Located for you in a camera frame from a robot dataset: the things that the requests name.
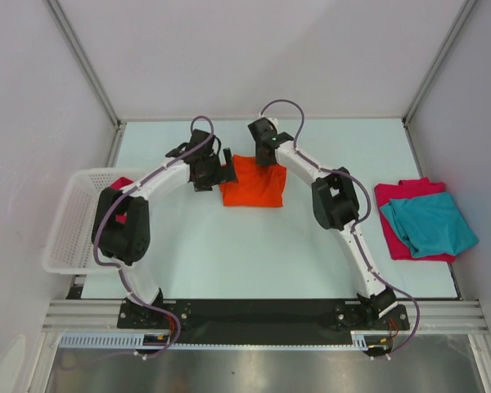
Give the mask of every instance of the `white plastic basket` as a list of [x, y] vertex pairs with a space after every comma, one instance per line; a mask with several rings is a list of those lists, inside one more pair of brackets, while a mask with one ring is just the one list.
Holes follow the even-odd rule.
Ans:
[[138, 180], [143, 169], [101, 168], [81, 170], [65, 188], [43, 255], [49, 273], [109, 273], [115, 268], [98, 266], [92, 258], [91, 233], [98, 196], [118, 178]]

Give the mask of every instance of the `teal cloth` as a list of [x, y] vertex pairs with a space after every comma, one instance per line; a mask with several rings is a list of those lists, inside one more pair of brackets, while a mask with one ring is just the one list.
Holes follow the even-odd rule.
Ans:
[[391, 199], [381, 211], [397, 238], [417, 258], [458, 255], [478, 243], [448, 192]]

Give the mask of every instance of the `folded orange shirt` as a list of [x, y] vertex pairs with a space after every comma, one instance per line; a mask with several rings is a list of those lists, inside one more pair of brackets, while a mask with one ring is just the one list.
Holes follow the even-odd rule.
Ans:
[[287, 169], [256, 165], [254, 157], [234, 155], [238, 183], [220, 184], [224, 206], [282, 207]]

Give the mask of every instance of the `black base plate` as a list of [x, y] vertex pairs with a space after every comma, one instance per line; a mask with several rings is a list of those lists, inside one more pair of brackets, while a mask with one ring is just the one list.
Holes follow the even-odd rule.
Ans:
[[[389, 321], [408, 330], [404, 305], [374, 323], [363, 320], [363, 307], [352, 300], [157, 300], [182, 324], [178, 342], [199, 345], [319, 346], [352, 344], [350, 332], [379, 331], [388, 336]], [[117, 327], [169, 329], [162, 314], [125, 300]]]

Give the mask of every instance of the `cable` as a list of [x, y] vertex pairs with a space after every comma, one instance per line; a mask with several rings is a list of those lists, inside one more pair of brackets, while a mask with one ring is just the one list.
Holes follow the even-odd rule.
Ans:
[[[125, 198], [127, 198], [128, 196], [130, 196], [133, 192], [137, 191], [141, 186], [143, 186], [146, 183], [148, 183], [149, 181], [151, 181], [155, 176], [157, 176], [160, 173], [162, 173], [163, 171], [167, 170], [170, 166], [175, 165], [177, 162], [179, 162], [180, 160], [183, 160], [184, 158], [186, 158], [190, 154], [194, 153], [195, 151], [200, 150], [206, 143], [209, 143], [209, 141], [211, 141], [214, 138], [214, 126], [213, 126], [213, 122], [211, 121], [211, 119], [209, 117], [203, 116], [203, 115], [199, 115], [199, 116], [195, 117], [191, 121], [191, 125], [190, 125], [191, 133], [193, 132], [193, 126], [194, 126], [195, 122], [197, 122], [197, 120], [205, 120], [205, 121], [207, 121], [209, 123], [209, 126], [211, 128], [211, 132], [210, 132], [209, 137], [207, 137], [200, 145], [197, 145], [197, 146], [193, 147], [191, 150], [185, 151], [180, 156], [172, 159], [167, 164], [165, 164], [165, 166], [161, 166], [158, 169], [155, 169], [150, 174], [148, 174], [140, 182], [140, 184], [138, 186], [137, 185], [133, 186], [127, 192], [125, 192], [124, 194], [122, 194], [121, 196], [119, 196], [115, 200], [115, 202], [113, 202], [113, 204], [110, 206], [110, 208], [107, 210], [106, 214], [104, 215], [104, 217], [102, 218], [102, 220], [100, 222], [100, 225], [98, 225], [97, 234], [96, 234], [96, 236], [94, 238], [94, 242], [92, 244], [92, 256], [93, 256], [95, 262], [97, 264], [99, 264], [100, 266], [104, 266], [104, 267], [115, 267], [115, 268], [117, 268], [118, 269], [118, 274], [120, 276], [120, 281], [122, 282], [122, 285], [124, 285], [125, 290], [128, 292], [128, 294], [131, 295], [131, 297], [133, 298], [133, 300], [137, 304], [141, 305], [142, 307], [146, 307], [146, 308], [151, 309], [153, 311], [156, 311], [158, 313], [165, 314], [165, 315], [169, 316], [170, 318], [173, 319], [173, 321], [175, 322], [175, 324], [176, 324], [176, 326], [178, 328], [177, 333], [174, 335], [174, 337], [170, 337], [169, 338], [169, 342], [161, 350], [158, 350], [157, 352], [155, 352], [154, 354], [151, 354], [151, 355], [144, 355], [143, 356], [144, 359], [152, 359], [152, 358], [155, 358], [155, 357], [161, 355], [165, 350], [167, 350], [170, 346], [172, 346], [175, 342], [177, 342], [177, 340], [178, 340], [178, 338], [180, 336], [180, 330], [181, 330], [180, 320], [177, 318], [177, 316], [175, 314], [171, 313], [170, 311], [168, 311], [166, 309], [161, 309], [160, 307], [155, 307], [154, 305], [149, 305], [144, 300], [142, 300], [140, 297], [138, 297], [133, 292], [133, 289], [131, 288], [131, 285], [129, 284], [128, 279], [125, 277], [125, 273], [124, 273], [124, 271], [122, 269], [122, 265], [121, 264], [118, 264], [116, 262], [102, 262], [100, 260], [100, 256], [98, 255], [98, 245], [100, 243], [100, 237], [101, 237], [101, 234], [102, 234], [104, 228], [106, 227], [107, 221], [113, 215], [113, 213], [116, 211], [116, 208], [119, 206], [119, 204]], [[129, 353], [131, 355], [133, 354], [133, 352], [118, 352], [117, 355], [121, 355], [121, 354], [128, 355]]]
[[390, 331], [391, 328], [394, 329], [394, 334], [392, 334], [391, 332], [391, 338], [395, 338], [400, 333], [399, 327], [397, 326], [396, 322], [392, 318], [390, 318], [389, 324], [390, 324]]
[[369, 262], [369, 259], [367, 258], [366, 256], [366, 253], [364, 252], [363, 248], [362, 248], [362, 244], [360, 243], [360, 240], [358, 239], [358, 234], [356, 233], [356, 227], [363, 223], [368, 217], [369, 217], [369, 214], [371, 213], [371, 208], [372, 208], [372, 205], [371, 205], [371, 197], [369, 196], [369, 192], [367, 191], [367, 189], [364, 187], [364, 185], [357, 179], [355, 178], [354, 176], [352, 176], [351, 174], [347, 174], [341, 170], [336, 170], [336, 169], [326, 169], [326, 168], [322, 168], [318, 163], [316, 163], [314, 160], [312, 160], [311, 158], [307, 157], [304, 153], [302, 153], [300, 151], [300, 149], [298, 149], [298, 145], [297, 145], [297, 142], [298, 142], [298, 139], [299, 139], [299, 136], [300, 136], [300, 133], [302, 132], [302, 129], [304, 128], [304, 122], [305, 122], [305, 115], [304, 115], [304, 110], [302, 109], [302, 107], [300, 105], [298, 105], [296, 102], [292, 101], [292, 100], [287, 100], [285, 98], [281, 98], [281, 99], [277, 99], [277, 100], [274, 100], [274, 101], [271, 101], [269, 102], [261, 111], [260, 111], [260, 116], [263, 116], [264, 115], [264, 112], [272, 105], [272, 104], [275, 104], [275, 103], [278, 103], [278, 102], [285, 102], [285, 103], [288, 103], [288, 104], [291, 104], [292, 106], [294, 106], [299, 112], [300, 112], [300, 126], [298, 128], [298, 131], [296, 131], [296, 135], [295, 135], [295, 140], [293, 141], [293, 148], [295, 149], [295, 152], [296, 154], [302, 158], [304, 161], [306, 161], [308, 164], [310, 164], [312, 167], [314, 167], [315, 169], [318, 169], [319, 171], [323, 171], [323, 172], [326, 172], [328, 174], [337, 174], [339, 176], [344, 176], [346, 178], [348, 178], [349, 180], [351, 180], [353, 183], [356, 183], [357, 186], [362, 190], [363, 192], [363, 195], [365, 196], [366, 198], [366, 203], [367, 203], [367, 211], [366, 211], [366, 214], [360, 218], [360, 219], [357, 219], [354, 224], [351, 226], [351, 234], [354, 236], [354, 241], [355, 243], [357, 244], [357, 248], [358, 250], [360, 251], [360, 254], [362, 255], [362, 258], [364, 260], [364, 263], [366, 264], [367, 266], [367, 270], [378, 280], [380, 281], [382, 284], [384, 284], [385, 286], [393, 289], [394, 291], [404, 295], [405, 297], [407, 297], [415, 306], [415, 309], [417, 311], [417, 318], [415, 320], [415, 324], [411, 330], [411, 333], [409, 334], [408, 338], [400, 345], [398, 346], [395, 350], [393, 350], [391, 353], [394, 353], [402, 348], [404, 348], [410, 341], [411, 339], [417, 334], [417, 331], [418, 331], [418, 327], [420, 326], [420, 305], [418, 304], [418, 301], [411, 295], [409, 295], [407, 292], [401, 290], [401, 289], [398, 289], [397, 287], [395, 287], [394, 285], [390, 284], [389, 282], [387, 282], [386, 280], [384, 280], [380, 274], [377, 274], [374, 272], [374, 268], [373, 266], [371, 265], [371, 262]]

